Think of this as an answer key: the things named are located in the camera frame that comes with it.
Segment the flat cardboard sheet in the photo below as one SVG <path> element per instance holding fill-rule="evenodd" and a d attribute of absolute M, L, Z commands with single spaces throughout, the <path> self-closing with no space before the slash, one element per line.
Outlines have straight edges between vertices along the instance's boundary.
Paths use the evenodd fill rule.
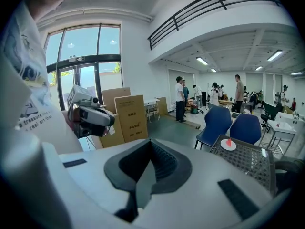
<path fill-rule="evenodd" d="M 158 108 L 159 108 L 159 115 L 165 116 L 168 115 L 168 109 L 167 109 L 167 102 L 166 97 L 159 97 L 158 99 Z"/>

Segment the person's white printed t-shirt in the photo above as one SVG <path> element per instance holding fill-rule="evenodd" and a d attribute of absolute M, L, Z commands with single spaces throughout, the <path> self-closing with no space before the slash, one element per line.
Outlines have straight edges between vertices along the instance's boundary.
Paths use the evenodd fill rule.
<path fill-rule="evenodd" d="M 21 2 L 0 34 L 0 126 L 35 134 L 58 154 L 81 144 L 51 101 L 46 57 L 28 7 Z"/>

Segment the dark office chair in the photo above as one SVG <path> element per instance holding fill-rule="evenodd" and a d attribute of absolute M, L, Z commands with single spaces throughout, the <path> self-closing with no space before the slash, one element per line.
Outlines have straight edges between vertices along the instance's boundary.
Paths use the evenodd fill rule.
<path fill-rule="evenodd" d="M 283 109 L 282 104 L 276 104 L 275 106 L 268 104 L 267 102 L 264 103 L 264 114 L 261 114 L 261 119 L 263 120 L 263 123 L 261 124 L 262 127 L 266 128 L 266 131 L 269 132 L 270 127 L 267 127 L 267 121 L 268 120 L 275 120 L 276 115 L 281 112 Z"/>

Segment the green bag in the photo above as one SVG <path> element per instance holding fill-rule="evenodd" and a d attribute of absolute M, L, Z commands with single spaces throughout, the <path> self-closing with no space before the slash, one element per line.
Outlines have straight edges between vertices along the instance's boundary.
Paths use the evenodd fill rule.
<path fill-rule="evenodd" d="M 191 106 L 190 113 L 194 114 L 194 115 L 203 115 L 204 114 L 204 112 L 201 109 L 199 109 L 196 105 Z"/>

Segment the white folding table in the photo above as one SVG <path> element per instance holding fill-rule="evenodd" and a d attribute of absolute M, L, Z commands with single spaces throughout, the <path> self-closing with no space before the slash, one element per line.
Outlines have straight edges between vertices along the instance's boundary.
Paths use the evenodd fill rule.
<path fill-rule="evenodd" d="M 146 103 L 145 112 L 149 123 L 152 121 L 152 118 L 160 120 L 159 107 L 157 102 Z"/>

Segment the white round plate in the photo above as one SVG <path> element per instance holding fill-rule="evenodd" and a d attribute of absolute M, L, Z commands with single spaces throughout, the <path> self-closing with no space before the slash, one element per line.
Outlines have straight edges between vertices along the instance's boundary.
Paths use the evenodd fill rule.
<path fill-rule="evenodd" d="M 232 141 L 232 145 L 231 145 L 231 147 L 229 147 L 229 146 L 226 145 L 226 141 L 227 141 L 227 139 L 223 139 L 220 142 L 221 147 L 223 149 L 227 150 L 227 151 L 234 151 L 236 149 L 236 143 L 233 140 L 231 140 Z"/>

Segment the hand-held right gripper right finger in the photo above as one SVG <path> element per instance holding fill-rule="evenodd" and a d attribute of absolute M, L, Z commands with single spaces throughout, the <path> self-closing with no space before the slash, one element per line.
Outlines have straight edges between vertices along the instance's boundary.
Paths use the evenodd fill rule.
<path fill-rule="evenodd" d="M 160 143 L 188 157 L 193 171 L 177 191 L 151 196 L 139 215 L 144 229 L 261 229 L 288 197 L 288 190 L 272 197 L 254 178 L 219 156 L 169 141 Z M 218 184 L 227 179 L 258 207 L 257 213 L 241 219 Z"/>

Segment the black framed glass door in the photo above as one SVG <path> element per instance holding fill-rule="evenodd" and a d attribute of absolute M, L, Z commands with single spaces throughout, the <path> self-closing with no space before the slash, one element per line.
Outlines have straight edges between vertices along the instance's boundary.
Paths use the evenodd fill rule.
<path fill-rule="evenodd" d="M 51 100 L 68 109 L 68 95 L 76 84 L 103 104 L 102 92 L 122 88 L 120 26 L 85 24 L 48 33 L 44 50 Z"/>

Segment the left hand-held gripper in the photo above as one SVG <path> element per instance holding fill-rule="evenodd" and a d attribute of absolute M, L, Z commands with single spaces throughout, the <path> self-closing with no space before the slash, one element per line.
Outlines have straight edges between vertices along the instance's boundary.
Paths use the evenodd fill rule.
<path fill-rule="evenodd" d="M 87 89 L 74 85 L 67 98 L 68 120 L 78 138 L 103 137 L 115 123 L 115 115 L 99 104 Z"/>

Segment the white table with red sticker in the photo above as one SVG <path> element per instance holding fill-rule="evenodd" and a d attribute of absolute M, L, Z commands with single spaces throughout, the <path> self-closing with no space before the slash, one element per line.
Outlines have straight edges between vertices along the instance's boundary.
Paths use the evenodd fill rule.
<path fill-rule="evenodd" d="M 273 132 L 267 147 L 273 147 L 274 144 L 279 146 L 281 142 L 286 142 L 288 143 L 288 149 L 292 144 L 295 135 L 297 134 L 295 129 L 286 122 L 268 120 L 267 127 L 270 127 L 270 130 Z"/>

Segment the blue chair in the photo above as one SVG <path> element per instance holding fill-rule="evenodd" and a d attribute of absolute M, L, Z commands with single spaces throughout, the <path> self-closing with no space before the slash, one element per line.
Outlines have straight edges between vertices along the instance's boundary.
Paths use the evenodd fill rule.
<path fill-rule="evenodd" d="M 205 115 L 205 128 L 196 136 L 195 149 L 198 143 L 212 147 L 220 135 L 226 135 L 229 130 L 232 119 L 229 109 L 220 106 L 213 106 Z"/>
<path fill-rule="evenodd" d="M 254 145 L 262 137 L 258 117 L 251 114 L 240 114 L 230 127 L 230 137 Z"/>

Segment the white counter table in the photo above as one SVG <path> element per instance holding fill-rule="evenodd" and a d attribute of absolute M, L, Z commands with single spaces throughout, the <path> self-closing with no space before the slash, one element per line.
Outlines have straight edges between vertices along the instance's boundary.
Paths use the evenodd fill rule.
<path fill-rule="evenodd" d="M 287 113 L 278 112 L 275 117 L 275 121 L 286 122 L 291 127 L 303 128 L 305 126 L 305 121 L 302 118 L 300 118 L 298 115 L 295 115 L 295 114 L 287 114 Z"/>

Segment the printed cardboard box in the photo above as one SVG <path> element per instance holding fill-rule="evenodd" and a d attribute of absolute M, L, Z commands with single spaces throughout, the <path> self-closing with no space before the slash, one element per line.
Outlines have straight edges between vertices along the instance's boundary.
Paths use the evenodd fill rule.
<path fill-rule="evenodd" d="M 126 143 L 147 139 L 147 119 L 143 95 L 116 97 L 115 108 Z"/>

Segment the black balcony railing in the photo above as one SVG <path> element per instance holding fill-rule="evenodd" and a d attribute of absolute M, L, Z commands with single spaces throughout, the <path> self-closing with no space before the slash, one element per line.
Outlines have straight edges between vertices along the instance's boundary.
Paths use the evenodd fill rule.
<path fill-rule="evenodd" d="M 152 34 L 147 38 L 150 49 L 154 49 L 158 44 L 164 41 L 169 35 L 179 31 L 182 27 L 190 22 L 198 19 L 210 12 L 227 10 L 234 5 L 242 3 L 266 2 L 267 4 L 282 7 L 280 0 L 195 0 L 174 15 L 163 22 Z"/>

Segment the plain cardboard box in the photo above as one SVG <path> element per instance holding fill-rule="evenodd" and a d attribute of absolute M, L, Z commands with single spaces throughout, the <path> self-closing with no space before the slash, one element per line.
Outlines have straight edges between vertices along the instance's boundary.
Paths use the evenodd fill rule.
<path fill-rule="evenodd" d="M 105 109 L 112 112 L 115 116 L 114 125 L 110 127 L 109 132 L 106 136 L 100 137 L 100 141 L 103 148 L 113 147 L 124 144 L 124 137 L 122 134 L 121 123 L 119 116 L 116 113 L 115 98 L 130 96 L 130 88 L 116 88 L 102 91 L 103 103 Z"/>

